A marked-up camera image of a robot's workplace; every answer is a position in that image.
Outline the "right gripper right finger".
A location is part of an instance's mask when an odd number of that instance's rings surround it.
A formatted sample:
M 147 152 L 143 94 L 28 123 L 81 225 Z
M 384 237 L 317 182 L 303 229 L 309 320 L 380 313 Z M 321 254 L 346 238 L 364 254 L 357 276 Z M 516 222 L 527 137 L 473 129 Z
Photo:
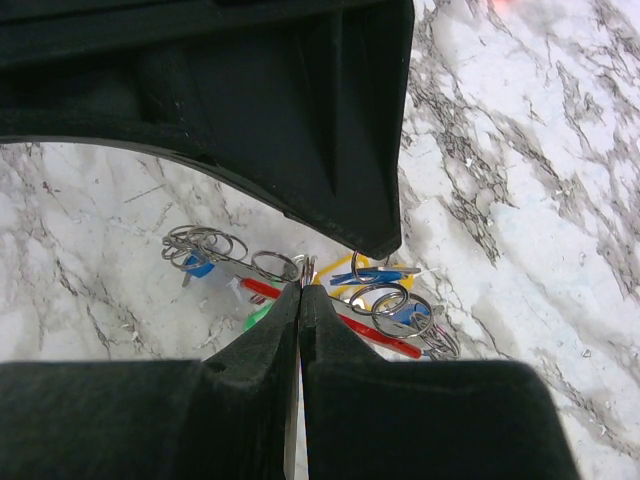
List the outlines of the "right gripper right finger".
M 299 339 L 313 479 L 575 479 L 538 374 L 508 361 L 388 361 L 320 286 L 301 294 Z

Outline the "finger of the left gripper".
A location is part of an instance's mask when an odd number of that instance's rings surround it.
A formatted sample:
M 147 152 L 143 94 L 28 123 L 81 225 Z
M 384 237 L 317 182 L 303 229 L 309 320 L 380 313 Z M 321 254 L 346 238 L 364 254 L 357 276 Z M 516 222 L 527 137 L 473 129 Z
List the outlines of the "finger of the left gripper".
M 1 139 L 169 159 L 380 259 L 409 1 L 5 1 Z

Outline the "blue tag key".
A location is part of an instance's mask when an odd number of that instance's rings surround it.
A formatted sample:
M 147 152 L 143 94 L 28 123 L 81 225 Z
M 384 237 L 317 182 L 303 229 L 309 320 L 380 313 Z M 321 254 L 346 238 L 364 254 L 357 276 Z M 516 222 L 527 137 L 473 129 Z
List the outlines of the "blue tag key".
M 333 274 L 329 280 L 332 286 L 369 285 L 392 283 L 404 280 L 421 272 L 420 268 L 407 266 L 359 266 L 360 253 L 354 251 L 349 257 L 349 270 L 345 273 Z

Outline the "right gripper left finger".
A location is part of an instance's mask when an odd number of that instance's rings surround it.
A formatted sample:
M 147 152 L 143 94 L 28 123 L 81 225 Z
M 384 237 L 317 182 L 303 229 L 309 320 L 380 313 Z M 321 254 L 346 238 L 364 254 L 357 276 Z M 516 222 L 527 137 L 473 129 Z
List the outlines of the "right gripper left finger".
M 205 360 L 3 364 L 2 477 L 291 478 L 300 300 Z

